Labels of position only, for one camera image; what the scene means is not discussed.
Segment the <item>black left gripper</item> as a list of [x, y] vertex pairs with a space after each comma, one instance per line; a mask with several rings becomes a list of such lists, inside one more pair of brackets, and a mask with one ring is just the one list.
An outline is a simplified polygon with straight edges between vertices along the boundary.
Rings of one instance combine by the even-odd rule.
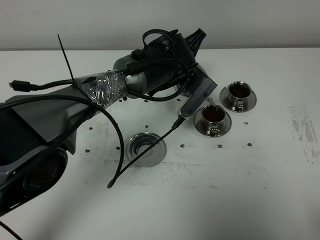
[[128, 96], [152, 97], [183, 85], [197, 65], [195, 57], [206, 35], [200, 28], [188, 37], [178, 31], [146, 31], [143, 48], [124, 57]]

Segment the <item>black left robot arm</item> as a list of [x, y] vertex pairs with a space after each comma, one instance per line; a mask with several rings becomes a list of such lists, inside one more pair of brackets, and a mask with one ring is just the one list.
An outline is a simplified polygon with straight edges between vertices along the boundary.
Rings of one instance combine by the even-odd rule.
[[120, 99], [166, 102], [190, 94], [172, 128], [178, 128], [204, 101], [208, 80], [196, 62], [206, 33], [183, 37], [177, 30], [152, 29], [157, 38], [115, 61], [110, 70], [44, 85], [14, 80], [21, 95], [0, 105], [0, 213], [2, 215], [53, 187], [68, 154], [76, 151], [77, 129]]

